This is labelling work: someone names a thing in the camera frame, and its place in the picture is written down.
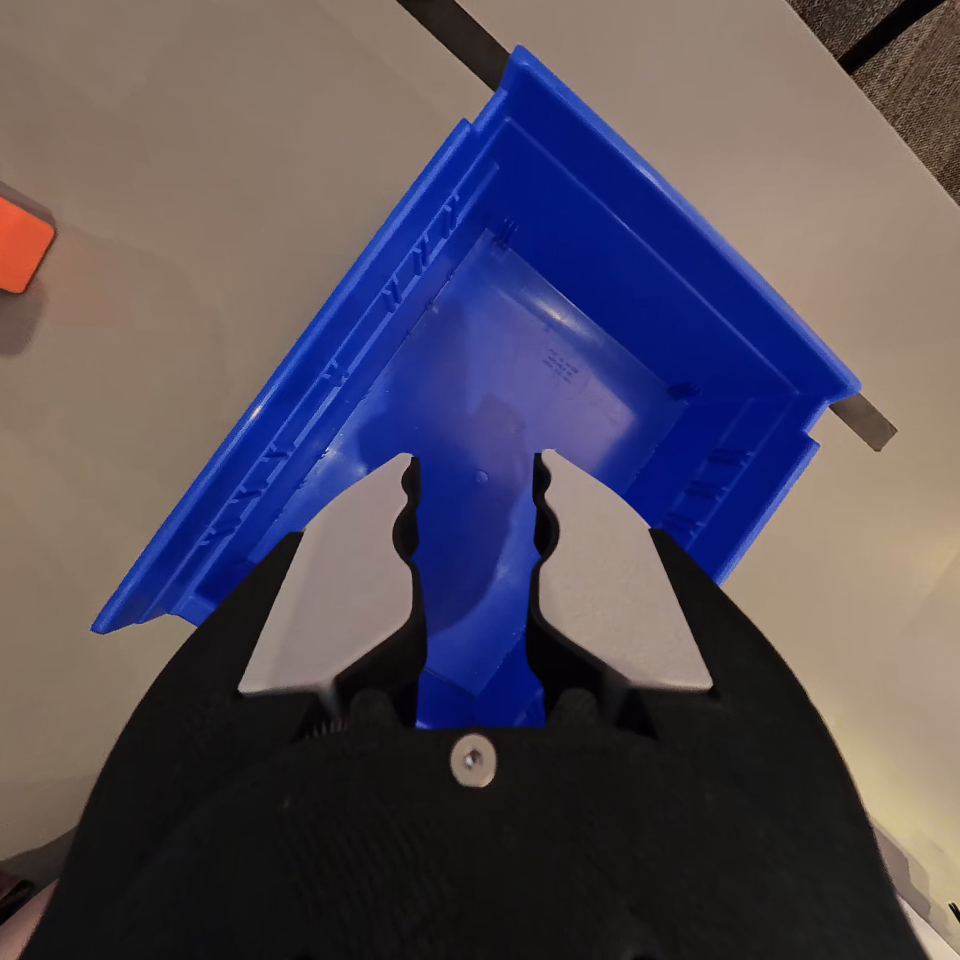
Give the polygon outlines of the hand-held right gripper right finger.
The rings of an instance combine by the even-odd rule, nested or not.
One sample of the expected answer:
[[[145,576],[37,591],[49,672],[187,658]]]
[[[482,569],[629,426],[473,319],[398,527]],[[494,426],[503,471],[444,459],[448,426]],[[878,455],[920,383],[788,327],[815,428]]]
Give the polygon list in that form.
[[[647,691],[710,694],[714,680],[655,544],[615,491],[557,450],[534,457],[525,655],[549,722],[564,698],[644,732]]]

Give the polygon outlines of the orange cube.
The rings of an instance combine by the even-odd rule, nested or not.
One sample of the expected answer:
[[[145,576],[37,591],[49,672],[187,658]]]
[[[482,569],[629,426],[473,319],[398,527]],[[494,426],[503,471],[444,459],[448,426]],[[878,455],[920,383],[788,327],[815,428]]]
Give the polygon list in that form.
[[[1,198],[1,290],[23,294],[56,237],[53,225]]]

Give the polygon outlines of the blue plastic bin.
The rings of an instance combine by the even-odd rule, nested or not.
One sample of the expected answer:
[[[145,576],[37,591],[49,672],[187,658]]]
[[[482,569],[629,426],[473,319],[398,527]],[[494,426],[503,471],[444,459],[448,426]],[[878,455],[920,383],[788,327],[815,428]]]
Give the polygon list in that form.
[[[91,625],[201,625],[287,534],[406,452],[426,728],[533,726],[535,455],[554,449],[723,583],[861,391],[641,155],[522,47],[187,488]]]

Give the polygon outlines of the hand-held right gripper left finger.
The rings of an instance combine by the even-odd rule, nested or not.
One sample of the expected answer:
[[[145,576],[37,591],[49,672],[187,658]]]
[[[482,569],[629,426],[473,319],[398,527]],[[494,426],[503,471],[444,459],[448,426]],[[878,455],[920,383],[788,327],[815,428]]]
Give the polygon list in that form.
[[[339,493],[305,525],[238,691],[308,693],[345,718],[355,697],[383,693],[416,726],[426,667],[417,510],[418,457],[399,453]]]

